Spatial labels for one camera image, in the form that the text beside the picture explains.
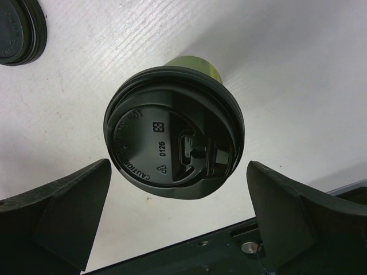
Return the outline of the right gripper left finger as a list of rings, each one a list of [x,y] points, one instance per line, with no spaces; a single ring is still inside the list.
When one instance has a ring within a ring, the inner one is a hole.
[[[80,274],[87,267],[111,181],[100,159],[1,200],[1,274]]]

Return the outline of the green paper coffee cup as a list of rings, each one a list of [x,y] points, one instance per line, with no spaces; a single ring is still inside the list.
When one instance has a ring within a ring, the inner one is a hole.
[[[165,63],[165,66],[180,66],[196,70],[205,75],[215,79],[220,84],[223,84],[221,76],[218,70],[207,60],[197,56],[179,56],[169,62]]]

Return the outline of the black plastic cup lid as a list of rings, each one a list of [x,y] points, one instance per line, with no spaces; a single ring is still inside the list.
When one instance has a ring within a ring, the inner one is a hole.
[[[104,115],[104,140],[118,171],[159,197],[195,200],[218,190],[240,163],[241,108],[214,78],[158,66],[126,80]]]

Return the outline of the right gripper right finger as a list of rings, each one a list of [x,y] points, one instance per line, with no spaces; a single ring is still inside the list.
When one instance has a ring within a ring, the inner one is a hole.
[[[251,161],[247,185],[276,274],[366,273],[366,182],[330,193]]]

